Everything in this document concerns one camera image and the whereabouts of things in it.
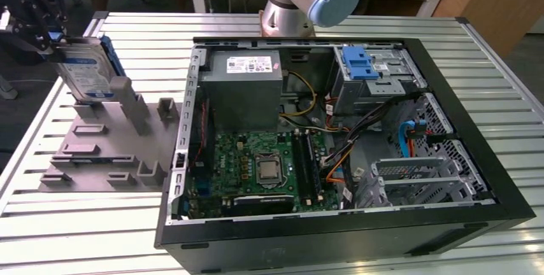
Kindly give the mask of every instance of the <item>robotic arm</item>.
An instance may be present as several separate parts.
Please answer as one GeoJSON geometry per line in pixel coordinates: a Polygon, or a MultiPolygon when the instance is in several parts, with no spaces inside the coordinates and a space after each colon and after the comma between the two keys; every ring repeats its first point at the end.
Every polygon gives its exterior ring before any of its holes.
{"type": "Polygon", "coordinates": [[[22,50],[62,61],[53,42],[66,34],[65,0],[0,0],[0,12],[0,38],[22,50]]]}
{"type": "Polygon", "coordinates": [[[337,25],[352,14],[359,0],[269,0],[261,19],[264,34],[305,37],[320,27],[337,25]]]}

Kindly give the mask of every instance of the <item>blue cable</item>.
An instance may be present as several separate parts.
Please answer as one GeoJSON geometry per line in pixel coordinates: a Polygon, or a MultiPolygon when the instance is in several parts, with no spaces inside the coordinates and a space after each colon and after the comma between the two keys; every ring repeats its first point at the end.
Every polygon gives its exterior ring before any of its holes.
{"type": "MultiPolygon", "coordinates": [[[[422,119],[419,121],[419,124],[426,125],[427,121],[424,119],[422,119]]],[[[408,143],[407,143],[407,139],[406,139],[408,127],[416,128],[416,121],[414,121],[414,120],[404,121],[402,123],[402,125],[399,126],[399,146],[402,146],[403,157],[411,157],[411,151],[408,149],[408,143]]]]}

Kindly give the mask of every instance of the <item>slotted aluminum table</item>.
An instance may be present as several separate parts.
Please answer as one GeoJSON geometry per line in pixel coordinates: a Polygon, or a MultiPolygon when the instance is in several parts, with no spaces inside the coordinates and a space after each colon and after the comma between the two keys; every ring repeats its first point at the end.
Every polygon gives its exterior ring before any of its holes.
{"type": "MultiPolygon", "coordinates": [[[[93,20],[86,34],[98,32],[114,40],[136,91],[157,102],[184,100],[194,36],[259,36],[260,26],[257,15],[110,13],[93,20]]],[[[539,217],[440,256],[260,274],[543,274],[544,110],[471,25],[454,18],[352,17],[337,27],[317,28],[317,36],[423,40],[539,217]]],[[[37,191],[77,116],[73,104],[58,80],[0,177],[0,268],[14,274],[186,274],[153,247],[160,193],[37,191]]]]}

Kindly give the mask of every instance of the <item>ram slot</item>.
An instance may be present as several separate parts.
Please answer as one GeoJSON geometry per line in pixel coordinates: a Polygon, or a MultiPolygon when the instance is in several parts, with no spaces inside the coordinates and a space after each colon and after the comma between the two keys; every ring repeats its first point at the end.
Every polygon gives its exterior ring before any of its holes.
{"type": "Polygon", "coordinates": [[[312,178],[312,184],[315,185],[315,198],[319,201],[324,200],[324,197],[321,196],[321,182],[320,182],[320,169],[319,169],[319,160],[317,156],[315,155],[315,143],[312,142],[312,136],[309,132],[305,134],[307,136],[307,147],[308,147],[308,167],[309,167],[309,173],[311,173],[311,178],[312,178]]]}
{"type": "Polygon", "coordinates": [[[293,133],[293,162],[296,165],[297,186],[300,201],[305,205],[312,205],[319,201],[321,184],[319,180],[319,167],[315,153],[312,151],[312,140],[307,133],[293,133]]]}

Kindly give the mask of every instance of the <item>floor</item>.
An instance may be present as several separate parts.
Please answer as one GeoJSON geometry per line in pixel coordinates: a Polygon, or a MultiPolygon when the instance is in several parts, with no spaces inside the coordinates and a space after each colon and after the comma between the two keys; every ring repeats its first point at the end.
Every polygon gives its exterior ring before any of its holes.
{"type": "MultiPolygon", "coordinates": [[[[267,0],[252,0],[249,2],[251,13],[257,13],[267,0]]],[[[90,0],[82,0],[81,4],[69,2],[70,22],[69,32],[73,35],[82,34],[93,17],[94,11],[90,0]]],[[[214,0],[216,12],[228,13],[228,0],[214,0]]],[[[192,2],[188,0],[110,0],[110,11],[124,12],[192,12],[192,2]]],[[[233,1],[233,12],[244,12],[241,0],[233,1]]],[[[521,77],[541,102],[544,102],[544,35],[530,34],[517,46],[506,62],[521,77]]],[[[33,122],[34,116],[42,106],[42,102],[57,79],[55,70],[47,64],[37,66],[21,66],[14,59],[7,56],[0,48],[0,75],[11,82],[18,89],[17,100],[0,99],[0,172],[5,168],[11,153],[25,136],[25,132],[33,122]]]]}

